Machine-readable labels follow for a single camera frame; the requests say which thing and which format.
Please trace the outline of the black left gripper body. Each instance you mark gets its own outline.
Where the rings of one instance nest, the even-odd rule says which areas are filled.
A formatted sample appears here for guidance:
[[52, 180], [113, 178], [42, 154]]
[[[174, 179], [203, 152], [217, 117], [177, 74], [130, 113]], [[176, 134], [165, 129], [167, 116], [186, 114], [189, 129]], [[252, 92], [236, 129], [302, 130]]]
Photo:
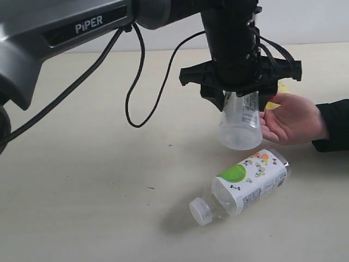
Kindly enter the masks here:
[[275, 58], [268, 48], [255, 40], [210, 41], [210, 59], [182, 68], [179, 81], [198, 84], [201, 96], [223, 96], [235, 92], [244, 96], [261, 92], [264, 96], [277, 92], [281, 79], [301, 81], [302, 63], [282, 46], [274, 43], [283, 58]]

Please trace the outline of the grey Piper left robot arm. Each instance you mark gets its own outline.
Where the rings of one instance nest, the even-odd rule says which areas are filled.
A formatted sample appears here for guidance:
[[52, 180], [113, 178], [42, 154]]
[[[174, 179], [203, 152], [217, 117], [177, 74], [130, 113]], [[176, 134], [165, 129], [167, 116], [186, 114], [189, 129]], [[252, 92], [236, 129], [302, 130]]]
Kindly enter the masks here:
[[258, 1], [1, 1], [1, 104], [29, 108], [43, 63], [109, 32], [100, 57], [61, 95], [17, 130], [1, 110], [1, 149], [35, 125], [93, 73], [123, 32], [155, 30], [200, 14], [210, 61], [180, 70], [182, 85], [201, 86], [200, 95], [223, 109], [225, 95], [257, 92], [263, 110], [278, 81], [302, 79], [302, 63], [279, 44], [274, 58], [255, 17]]

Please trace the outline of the black sleeved forearm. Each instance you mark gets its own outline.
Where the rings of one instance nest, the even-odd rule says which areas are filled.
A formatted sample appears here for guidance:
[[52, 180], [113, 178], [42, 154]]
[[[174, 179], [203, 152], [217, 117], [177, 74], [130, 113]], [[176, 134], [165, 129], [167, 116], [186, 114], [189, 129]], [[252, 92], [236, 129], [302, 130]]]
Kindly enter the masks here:
[[327, 130], [326, 139], [313, 140], [318, 152], [348, 151], [348, 99], [317, 104]]

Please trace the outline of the open human hand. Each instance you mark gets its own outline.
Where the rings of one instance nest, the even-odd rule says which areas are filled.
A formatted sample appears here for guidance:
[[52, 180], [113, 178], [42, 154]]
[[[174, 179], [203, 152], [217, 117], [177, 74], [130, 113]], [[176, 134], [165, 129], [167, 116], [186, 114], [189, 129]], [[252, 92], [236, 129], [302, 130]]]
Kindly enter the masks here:
[[321, 113], [309, 99], [278, 93], [270, 101], [278, 107], [260, 112], [264, 139], [279, 145], [300, 145], [327, 138]]

